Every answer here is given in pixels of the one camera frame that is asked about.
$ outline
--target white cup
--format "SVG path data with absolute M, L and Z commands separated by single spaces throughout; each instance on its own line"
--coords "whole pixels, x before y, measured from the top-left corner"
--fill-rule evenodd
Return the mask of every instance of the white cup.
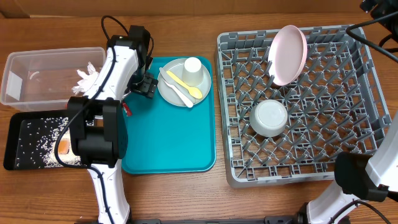
M 197 86 L 203 81 L 203 67 L 199 59 L 187 58 L 182 70 L 182 81 L 188 86 Z
M 255 132 L 265 137 L 274 137 L 284 131 L 287 111 L 276 100 L 264 100 L 251 110 L 249 120 Z

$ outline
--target orange object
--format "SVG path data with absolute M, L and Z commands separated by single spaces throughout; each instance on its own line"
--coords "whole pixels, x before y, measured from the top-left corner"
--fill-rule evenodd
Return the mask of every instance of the orange object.
M 69 139 L 61 139 L 60 145 L 58 146 L 58 154 L 65 155 L 68 154 L 70 147 Z

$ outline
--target plastic tray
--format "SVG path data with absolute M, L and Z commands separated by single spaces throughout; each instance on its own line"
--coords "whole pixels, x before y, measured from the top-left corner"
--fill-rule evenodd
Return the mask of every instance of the plastic tray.
M 105 63 L 102 47 L 32 50 L 11 53 L 2 76 L 0 102 L 20 111 L 63 110 L 72 87 L 87 73 L 88 62 L 99 72 Z
M 157 78 L 159 67 L 181 57 L 154 58 L 149 72 Z M 198 57 L 209 70 L 211 63 Z M 132 116 L 126 118 L 129 144 L 122 161 L 130 174 L 200 172 L 216 160 L 214 94 L 193 108 L 166 102 L 158 91 L 150 100 L 137 94 L 126 98 Z
M 347 26 L 300 30 L 308 43 L 302 74 L 286 86 L 272 84 L 267 56 L 279 30 L 218 36 L 217 86 L 223 120 L 227 180 L 233 187 L 333 178 L 342 151 L 373 154 L 391 123 L 369 48 Z M 362 29 L 354 30 L 364 37 Z M 289 119 L 274 138 L 249 123 L 254 105 L 275 99 Z

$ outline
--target gray dish rack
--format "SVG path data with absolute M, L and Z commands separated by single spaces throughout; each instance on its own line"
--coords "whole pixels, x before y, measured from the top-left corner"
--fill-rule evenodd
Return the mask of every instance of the gray dish rack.
M 391 123 L 368 46 L 348 26 L 300 28 L 307 39 L 305 67 L 294 82 L 272 84 L 267 56 L 279 30 L 229 32 L 217 38 L 217 87 L 228 183 L 232 187 L 333 178 L 343 151 L 373 154 Z M 364 37 L 362 29 L 356 29 Z M 289 118 L 279 136 L 250 126 L 252 107 L 281 102 Z

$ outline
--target white bowl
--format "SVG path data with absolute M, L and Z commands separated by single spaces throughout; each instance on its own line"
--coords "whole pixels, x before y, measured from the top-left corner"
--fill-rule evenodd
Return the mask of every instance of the white bowl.
M 251 110 L 249 120 L 255 132 L 265 137 L 274 137 L 284 131 L 287 111 L 276 100 L 264 100 Z

